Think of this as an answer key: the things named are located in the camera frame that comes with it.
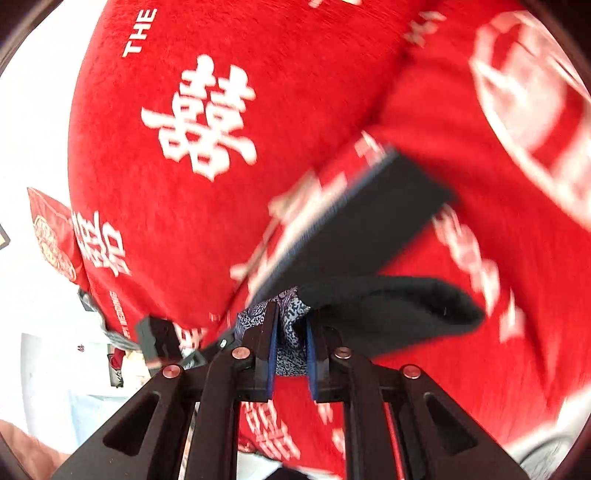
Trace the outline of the black pants with patterned waistband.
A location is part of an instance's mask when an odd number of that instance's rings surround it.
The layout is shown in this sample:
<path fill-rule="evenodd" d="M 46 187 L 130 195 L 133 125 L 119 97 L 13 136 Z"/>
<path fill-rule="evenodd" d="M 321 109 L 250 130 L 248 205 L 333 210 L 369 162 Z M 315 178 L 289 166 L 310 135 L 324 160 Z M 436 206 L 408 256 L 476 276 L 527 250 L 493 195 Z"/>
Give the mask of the black pants with patterned waistband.
<path fill-rule="evenodd" d="M 271 301 L 280 310 L 280 376 L 304 374 L 307 324 L 334 328 L 346 346 L 370 358 L 478 328 L 485 313 L 459 287 L 382 272 L 451 197 L 410 159 L 388 151 L 273 267 L 256 304 L 236 316 L 236 342 L 263 324 Z"/>

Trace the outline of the red pillow with white emblem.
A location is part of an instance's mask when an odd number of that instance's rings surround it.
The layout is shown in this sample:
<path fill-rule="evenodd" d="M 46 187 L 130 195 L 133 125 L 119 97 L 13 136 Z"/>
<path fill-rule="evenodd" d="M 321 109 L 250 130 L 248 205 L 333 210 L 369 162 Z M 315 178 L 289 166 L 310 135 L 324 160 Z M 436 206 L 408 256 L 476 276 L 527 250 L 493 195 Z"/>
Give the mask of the red pillow with white emblem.
<path fill-rule="evenodd" d="M 71 210 L 43 192 L 27 188 L 35 237 L 45 260 L 85 292 L 90 290 Z"/>

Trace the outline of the red blanket with white characters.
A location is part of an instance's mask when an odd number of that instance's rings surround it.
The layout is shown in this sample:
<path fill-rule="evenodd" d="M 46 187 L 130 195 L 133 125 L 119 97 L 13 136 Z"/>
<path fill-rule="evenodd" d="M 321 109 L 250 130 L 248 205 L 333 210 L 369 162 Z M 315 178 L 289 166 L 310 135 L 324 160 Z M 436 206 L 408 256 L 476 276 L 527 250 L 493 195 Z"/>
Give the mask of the red blanket with white characters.
<path fill-rule="evenodd" d="M 342 402 L 311 399 L 307 354 L 242 401 L 236 316 L 390 150 L 452 197 L 383 274 L 483 322 L 342 341 Z M 590 385 L 586 1 L 110 1 L 68 175 L 90 298 L 151 376 L 61 478 L 233 479 L 246 453 L 280 479 L 523 479 L 509 445 Z"/>

